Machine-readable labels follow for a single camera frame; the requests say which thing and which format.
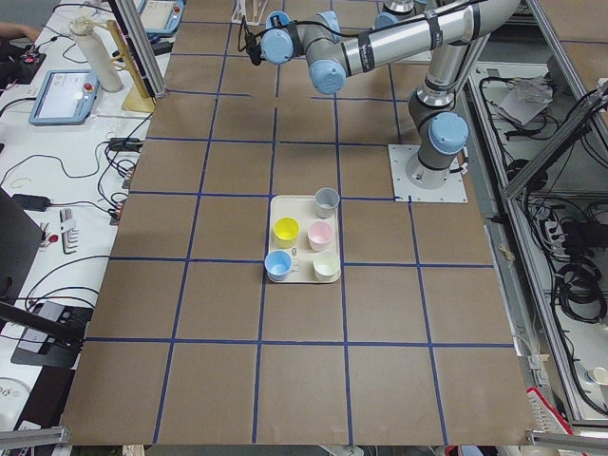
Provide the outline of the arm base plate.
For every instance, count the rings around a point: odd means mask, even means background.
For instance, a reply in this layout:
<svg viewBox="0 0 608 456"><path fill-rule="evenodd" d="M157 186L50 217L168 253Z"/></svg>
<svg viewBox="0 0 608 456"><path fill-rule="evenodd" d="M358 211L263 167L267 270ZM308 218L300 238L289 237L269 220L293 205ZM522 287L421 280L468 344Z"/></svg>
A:
<svg viewBox="0 0 608 456"><path fill-rule="evenodd" d="M390 144L389 165L396 201L429 203L467 203L466 173L453 157L450 167L434 171L425 168L418 157L418 144Z"/></svg>

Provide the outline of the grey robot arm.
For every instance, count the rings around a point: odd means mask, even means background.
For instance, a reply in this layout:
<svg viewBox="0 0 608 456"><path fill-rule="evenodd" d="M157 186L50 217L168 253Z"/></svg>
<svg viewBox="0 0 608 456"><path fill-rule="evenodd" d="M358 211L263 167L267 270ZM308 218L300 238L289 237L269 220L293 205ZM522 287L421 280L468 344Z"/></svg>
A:
<svg viewBox="0 0 608 456"><path fill-rule="evenodd" d="M456 129L468 130L451 105L469 74L474 48L518 5L516 1L452 1L414 14L412 2L388 1L383 12L394 22L376 23L356 34L340 32L331 10L307 20L292 20L274 11L258 33L242 22L238 39L254 65L267 61L280 66L294 57L305 58L313 87L326 95L341 90L351 76L430 51L425 79L409 100L409 115L422 140L418 164L444 171L466 145L465 138L449 136Z"/></svg>

